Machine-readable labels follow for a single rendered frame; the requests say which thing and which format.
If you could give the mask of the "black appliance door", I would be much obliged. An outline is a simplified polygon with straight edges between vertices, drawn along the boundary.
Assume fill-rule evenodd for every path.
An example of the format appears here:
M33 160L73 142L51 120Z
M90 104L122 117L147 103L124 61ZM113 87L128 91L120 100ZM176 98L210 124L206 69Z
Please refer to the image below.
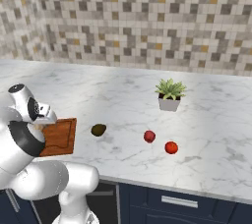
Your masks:
M87 196L88 206L98 218L99 224L118 224L116 185L114 183L100 180L95 192L105 191L114 191L114 195ZM41 224L51 224L60 213L58 196L34 200L32 203L36 209Z

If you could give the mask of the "navy cupboard door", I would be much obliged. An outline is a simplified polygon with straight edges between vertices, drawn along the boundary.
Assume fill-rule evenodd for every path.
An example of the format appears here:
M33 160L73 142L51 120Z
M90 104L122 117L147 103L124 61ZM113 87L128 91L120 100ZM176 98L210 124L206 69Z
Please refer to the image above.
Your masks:
M16 211L5 191L0 191L0 224L38 224L31 203L15 195L20 207Z

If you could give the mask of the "red onion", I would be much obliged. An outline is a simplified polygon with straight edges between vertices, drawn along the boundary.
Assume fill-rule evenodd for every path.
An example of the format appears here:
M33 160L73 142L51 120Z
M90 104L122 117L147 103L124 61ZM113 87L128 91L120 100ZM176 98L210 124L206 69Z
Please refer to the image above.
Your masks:
M147 143L152 143L156 139L156 134L153 131L145 131L144 140Z

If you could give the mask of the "red tomato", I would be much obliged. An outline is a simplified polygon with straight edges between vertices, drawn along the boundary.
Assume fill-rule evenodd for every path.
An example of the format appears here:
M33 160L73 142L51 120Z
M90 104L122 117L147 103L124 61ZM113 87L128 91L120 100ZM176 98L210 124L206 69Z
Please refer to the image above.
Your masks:
M178 145L174 141L168 141L165 144L164 149L169 154L175 154L178 151Z

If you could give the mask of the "brown wooden cutting board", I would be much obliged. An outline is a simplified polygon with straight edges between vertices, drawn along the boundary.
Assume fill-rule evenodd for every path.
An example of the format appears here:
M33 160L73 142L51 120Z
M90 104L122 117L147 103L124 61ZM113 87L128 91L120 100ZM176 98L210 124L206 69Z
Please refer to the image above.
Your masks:
M76 118L58 119L53 125L46 126L42 132L45 148L40 157L72 154L74 151Z

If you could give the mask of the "navy drawer front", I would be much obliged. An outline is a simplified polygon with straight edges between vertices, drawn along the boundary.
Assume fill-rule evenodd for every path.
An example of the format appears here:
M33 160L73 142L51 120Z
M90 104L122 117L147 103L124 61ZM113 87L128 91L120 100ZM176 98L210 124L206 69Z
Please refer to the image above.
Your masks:
M121 224L252 224L252 204L119 185ZM198 201L198 208L161 202L161 196Z

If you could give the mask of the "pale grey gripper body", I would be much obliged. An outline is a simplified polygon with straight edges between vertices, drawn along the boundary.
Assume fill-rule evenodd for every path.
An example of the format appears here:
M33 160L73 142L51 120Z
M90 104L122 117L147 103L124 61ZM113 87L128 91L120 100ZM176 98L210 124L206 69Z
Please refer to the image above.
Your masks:
M50 125L55 124L57 121L57 116L55 112L51 109L48 104L39 103L38 104L38 116L34 121L36 124Z

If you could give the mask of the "dark green avocado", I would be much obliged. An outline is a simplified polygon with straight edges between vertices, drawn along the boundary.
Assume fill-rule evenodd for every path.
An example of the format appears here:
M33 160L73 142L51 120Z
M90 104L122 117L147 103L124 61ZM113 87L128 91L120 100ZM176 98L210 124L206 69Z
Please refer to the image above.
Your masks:
M91 133L95 137L101 137L105 131L106 131L106 126L104 124L96 124L92 126Z

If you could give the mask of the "green plant in white pot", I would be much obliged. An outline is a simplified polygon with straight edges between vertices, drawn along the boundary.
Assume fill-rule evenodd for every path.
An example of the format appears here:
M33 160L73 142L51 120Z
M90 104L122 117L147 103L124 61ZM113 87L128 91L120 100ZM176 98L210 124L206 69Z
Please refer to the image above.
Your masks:
M186 86L182 82L175 83L173 79L160 80L156 85L159 109L162 111L175 112L181 98L185 96Z

